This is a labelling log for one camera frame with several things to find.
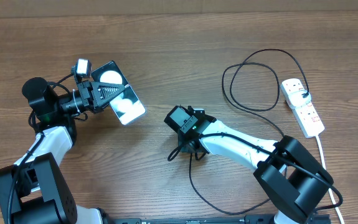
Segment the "black Galaxy phone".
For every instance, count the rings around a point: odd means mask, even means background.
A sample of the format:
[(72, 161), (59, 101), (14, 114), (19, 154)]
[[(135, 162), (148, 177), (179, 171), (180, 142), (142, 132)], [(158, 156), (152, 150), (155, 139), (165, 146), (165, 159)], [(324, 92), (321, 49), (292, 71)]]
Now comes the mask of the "black Galaxy phone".
[(109, 105), (121, 124), (127, 125), (145, 114), (145, 107), (114, 61), (92, 71), (92, 78), (96, 82), (107, 83), (107, 86), (99, 87), (99, 92), (103, 98), (110, 100)]

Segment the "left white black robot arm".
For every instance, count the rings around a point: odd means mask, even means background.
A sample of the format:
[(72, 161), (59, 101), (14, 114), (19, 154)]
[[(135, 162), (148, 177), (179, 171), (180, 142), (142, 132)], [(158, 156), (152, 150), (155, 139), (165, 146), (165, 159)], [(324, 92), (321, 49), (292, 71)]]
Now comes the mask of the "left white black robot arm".
[(57, 95), (55, 86), (31, 78), (22, 93), (33, 109), (31, 148), (13, 165), (0, 169), (0, 208), (5, 223), (113, 223), (100, 208), (77, 205), (60, 171), (64, 155), (77, 138), (75, 120), (86, 111), (102, 112), (113, 98), (129, 89), (124, 78), (76, 79), (77, 90)]

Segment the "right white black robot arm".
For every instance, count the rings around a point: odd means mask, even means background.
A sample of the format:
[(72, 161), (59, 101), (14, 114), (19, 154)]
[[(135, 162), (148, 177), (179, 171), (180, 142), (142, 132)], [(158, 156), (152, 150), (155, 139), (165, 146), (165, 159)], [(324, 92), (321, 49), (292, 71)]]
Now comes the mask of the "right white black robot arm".
[(278, 209), (277, 223), (306, 223), (333, 184), (323, 166), (290, 136), (280, 141), (256, 138), (191, 106), (175, 106), (164, 122), (179, 139), (169, 160), (187, 150), (198, 159), (213, 154), (249, 168)]

